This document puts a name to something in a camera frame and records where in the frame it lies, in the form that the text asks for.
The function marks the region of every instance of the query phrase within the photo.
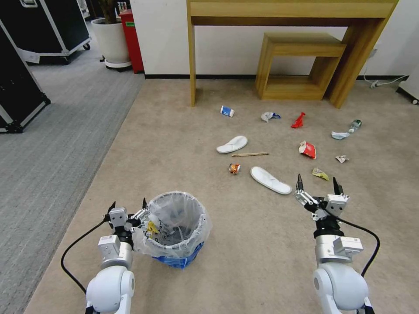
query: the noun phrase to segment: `plastic bottle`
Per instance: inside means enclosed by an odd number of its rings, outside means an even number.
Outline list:
[[[357,129],[359,129],[361,127],[361,125],[362,125],[362,121],[361,120],[354,120],[352,122],[352,124],[350,125],[350,129],[348,130],[348,133],[352,134]]]

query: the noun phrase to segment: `red bin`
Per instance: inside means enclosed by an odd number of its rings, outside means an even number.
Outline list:
[[[128,52],[134,73],[144,72],[143,59],[141,58],[140,45],[135,30],[134,18],[131,10],[125,10],[119,14],[124,28],[125,40],[127,41]]]

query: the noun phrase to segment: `wooden stool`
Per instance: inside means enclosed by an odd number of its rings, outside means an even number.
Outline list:
[[[256,89],[261,99],[321,100],[346,45],[327,33],[265,33]],[[274,56],[315,56],[309,75],[269,75]]]

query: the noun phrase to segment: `beige carpet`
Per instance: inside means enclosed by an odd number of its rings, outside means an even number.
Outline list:
[[[311,175],[313,167],[336,176],[351,196],[343,218],[375,231],[382,249],[366,275],[376,313],[415,313],[419,308],[417,191],[419,186],[419,108],[394,93],[357,82],[346,105],[328,102],[260,101],[250,81],[199,81],[196,108],[189,107],[189,81],[147,80],[35,291],[27,314],[83,313],[85,297],[61,271],[64,249],[99,222],[116,200],[136,212],[145,196],[187,191],[208,209],[213,229],[197,259],[184,271],[148,256],[134,257],[136,291],[132,313],[319,313],[311,275],[316,268],[310,214],[293,195],[278,195],[256,183],[250,168],[264,167],[294,187],[302,174],[312,195],[333,191],[332,183]],[[220,115],[220,106],[236,110]],[[281,120],[260,119],[274,111]],[[304,127],[290,125],[301,111]],[[363,121],[352,137],[337,141],[332,130]],[[231,157],[215,147],[243,134],[240,152],[269,156]],[[299,143],[315,144],[317,160],[298,153]],[[340,164],[335,156],[347,154]],[[227,170],[240,162],[234,176]],[[362,239],[355,257],[361,271],[374,239],[348,226]],[[108,226],[79,243],[66,260],[87,286],[100,269],[96,247]]]

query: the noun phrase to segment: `white slipper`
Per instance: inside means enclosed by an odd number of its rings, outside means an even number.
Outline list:
[[[288,184],[285,184],[279,181],[272,174],[270,174],[269,172],[267,172],[265,169],[261,167],[253,167],[250,170],[250,174],[261,185],[264,185],[267,188],[279,194],[286,195],[286,194],[290,194],[292,191],[292,188]]]
[[[217,152],[219,152],[220,154],[231,153],[231,152],[237,151],[237,150],[245,147],[246,144],[247,144],[247,138],[243,135],[239,135],[239,136],[233,138],[227,144],[224,144],[222,146],[218,146],[217,147]]]

